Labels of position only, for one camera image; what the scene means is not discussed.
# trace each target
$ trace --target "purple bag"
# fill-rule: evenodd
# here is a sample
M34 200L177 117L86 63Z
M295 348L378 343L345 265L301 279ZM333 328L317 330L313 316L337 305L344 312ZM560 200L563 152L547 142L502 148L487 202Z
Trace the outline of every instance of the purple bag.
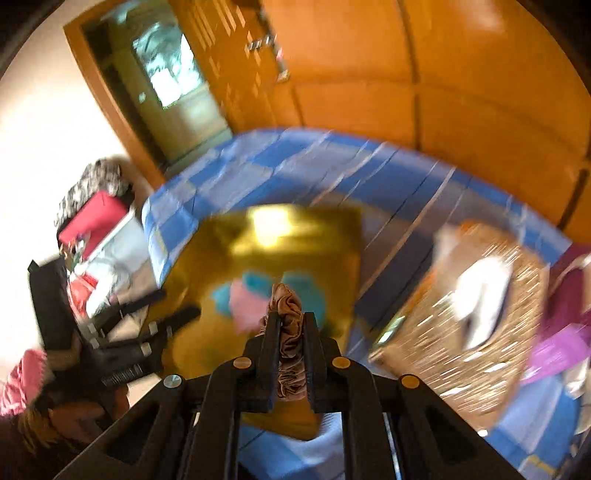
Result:
M522 384L556 375L591 356L591 245L572 245L550 269L545 315Z

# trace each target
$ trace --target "wooden door frame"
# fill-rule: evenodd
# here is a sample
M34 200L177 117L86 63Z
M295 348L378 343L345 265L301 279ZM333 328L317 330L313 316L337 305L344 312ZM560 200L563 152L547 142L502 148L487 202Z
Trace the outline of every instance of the wooden door frame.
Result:
M126 1L105 0L68 23L64 27L64 32L80 72L100 110L121 140L131 161L148 183L156 189L166 181L164 173L157 167L154 157L134 132L111 94L83 31L83 26L87 22L101 18Z

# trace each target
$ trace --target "blue bedsheet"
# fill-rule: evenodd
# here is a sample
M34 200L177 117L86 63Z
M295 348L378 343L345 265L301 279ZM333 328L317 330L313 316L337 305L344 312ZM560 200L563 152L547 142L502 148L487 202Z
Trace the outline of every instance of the blue bedsheet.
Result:
M348 352L358 361L368 348L363 333L382 327L429 268L433 233L444 223L480 220L504 228L550 264L570 245L511 195L419 153L329 131L257 130L212 148L144 205L157 281L162 285L200 220L212 213L270 203L343 202L363 210L356 314L365 328L353 330ZM340 417L326 416L321 432L299 442L243 427L241 461L260 480L340 478Z

